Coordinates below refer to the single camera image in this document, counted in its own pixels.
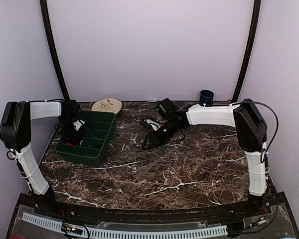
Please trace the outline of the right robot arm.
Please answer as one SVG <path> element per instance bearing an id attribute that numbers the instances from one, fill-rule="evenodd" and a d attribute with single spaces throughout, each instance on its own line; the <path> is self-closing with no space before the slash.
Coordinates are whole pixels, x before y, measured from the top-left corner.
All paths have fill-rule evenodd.
<path id="1" fill-rule="evenodd" d="M 165 120 L 160 123 L 146 118 L 142 124 L 150 129 L 142 144 L 142 150 L 167 144 L 178 132 L 190 125 L 224 125 L 236 129 L 240 147 L 245 153 L 249 172 L 249 193 L 253 195 L 244 211 L 255 216 L 264 207 L 260 198 L 267 189 L 268 150 L 267 123 L 257 108 L 259 103 L 251 99 L 224 105 L 193 104 L 178 107 L 170 99 L 161 101 L 155 108 Z"/>

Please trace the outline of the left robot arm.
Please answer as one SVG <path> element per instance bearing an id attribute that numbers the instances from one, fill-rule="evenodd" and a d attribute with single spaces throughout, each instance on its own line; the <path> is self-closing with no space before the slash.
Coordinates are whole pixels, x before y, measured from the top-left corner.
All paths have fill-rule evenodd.
<path id="1" fill-rule="evenodd" d="M 72 145 L 83 141 L 86 121 L 81 119 L 81 108 L 75 100 L 44 100 L 8 102 L 1 123 L 0 140 L 8 149 L 7 157 L 16 162 L 30 191 L 44 196 L 50 190 L 34 157 L 31 145 L 34 120 L 57 118 L 61 135 Z"/>

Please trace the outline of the green plastic divider tray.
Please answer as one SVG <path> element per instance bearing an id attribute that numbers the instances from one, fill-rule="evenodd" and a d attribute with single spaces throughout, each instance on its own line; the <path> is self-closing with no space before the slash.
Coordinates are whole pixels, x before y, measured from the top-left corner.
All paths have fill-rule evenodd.
<path id="1" fill-rule="evenodd" d="M 83 125 L 83 140 L 78 146 L 67 146 L 62 137 L 55 151 L 63 160 L 98 167 L 105 158 L 106 151 L 115 129 L 116 115 L 108 112 L 82 111 L 80 119 Z"/>

